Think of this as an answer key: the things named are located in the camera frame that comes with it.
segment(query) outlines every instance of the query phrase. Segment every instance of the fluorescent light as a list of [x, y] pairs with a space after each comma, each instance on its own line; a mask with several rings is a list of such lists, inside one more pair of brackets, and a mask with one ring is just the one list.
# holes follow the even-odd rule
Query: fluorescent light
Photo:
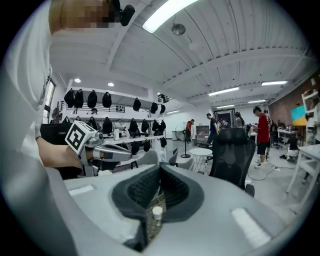
[[142, 25], [149, 33], [154, 33], [163, 23], [173, 15], [198, 0], [168, 0]]
[[228, 106], [217, 106], [217, 109], [223, 109], [223, 108], [229, 108], [229, 107], [234, 107], [235, 105], [228, 105]]
[[239, 87], [235, 87], [235, 88], [230, 88], [230, 89], [226, 89], [226, 90], [220, 90], [220, 91], [216, 91], [216, 92], [213, 92], [213, 93], [209, 93], [209, 96], [218, 95], [218, 94], [224, 94], [224, 93], [237, 91], [237, 90], [239, 90]]
[[176, 112], [179, 112], [180, 110], [175, 110], [175, 111], [171, 111], [171, 112], [168, 112], [167, 114], [172, 114], [172, 113], [176, 113]]
[[260, 100], [254, 100], [254, 101], [249, 101], [248, 103], [258, 103], [258, 102], [265, 102], [265, 99], [260, 99]]
[[288, 81], [273, 81], [273, 82], [263, 82], [262, 86], [280, 86], [285, 85]]

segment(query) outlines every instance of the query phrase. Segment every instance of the chair headrest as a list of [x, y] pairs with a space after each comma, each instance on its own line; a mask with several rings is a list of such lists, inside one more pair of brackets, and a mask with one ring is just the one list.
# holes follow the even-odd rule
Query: chair headrest
[[243, 128], [222, 129], [217, 137], [219, 143], [226, 144], [247, 144], [248, 138]]

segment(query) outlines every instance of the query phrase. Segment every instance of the brown wall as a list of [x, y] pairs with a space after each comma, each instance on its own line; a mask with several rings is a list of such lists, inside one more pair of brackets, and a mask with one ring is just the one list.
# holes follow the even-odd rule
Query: brown wall
[[[286, 126], [292, 124], [291, 110], [296, 108], [296, 104], [298, 103], [300, 103], [301, 106], [304, 104], [302, 101], [301, 94], [310, 89], [313, 90], [314, 88], [320, 88], [319, 75], [320, 70], [315, 72], [308, 80], [306, 80], [292, 92], [269, 105], [270, 117], [275, 121], [275, 123], [277, 123], [278, 120], [280, 120]], [[314, 78], [315, 86], [312, 86], [311, 78]]]

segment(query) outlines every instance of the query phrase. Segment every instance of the floor fan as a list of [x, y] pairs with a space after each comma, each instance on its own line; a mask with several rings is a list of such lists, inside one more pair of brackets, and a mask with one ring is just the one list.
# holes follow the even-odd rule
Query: floor fan
[[[181, 155], [182, 158], [190, 158], [191, 155], [187, 154], [187, 133], [186, 131], [187, 127], [187, 122], [181, 122], [179, 123], [175, 129], [174, 129], [174, 135], [177, 139], [180, 139], [181, 141], [184, 141], [184, 154]], [[191, 131], [190, 131], [190, 140], [192, 140], [193, 136], [195, 134], [194, 127], [191, 126]]]

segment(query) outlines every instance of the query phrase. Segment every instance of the fan base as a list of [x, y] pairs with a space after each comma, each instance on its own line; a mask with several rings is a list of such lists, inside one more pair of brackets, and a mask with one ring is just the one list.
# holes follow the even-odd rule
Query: fan base
[[190, 158], [191, 155], [189, 155], [189, 154], [182, 154], [181, 157], [182, 157], [182, 158]]

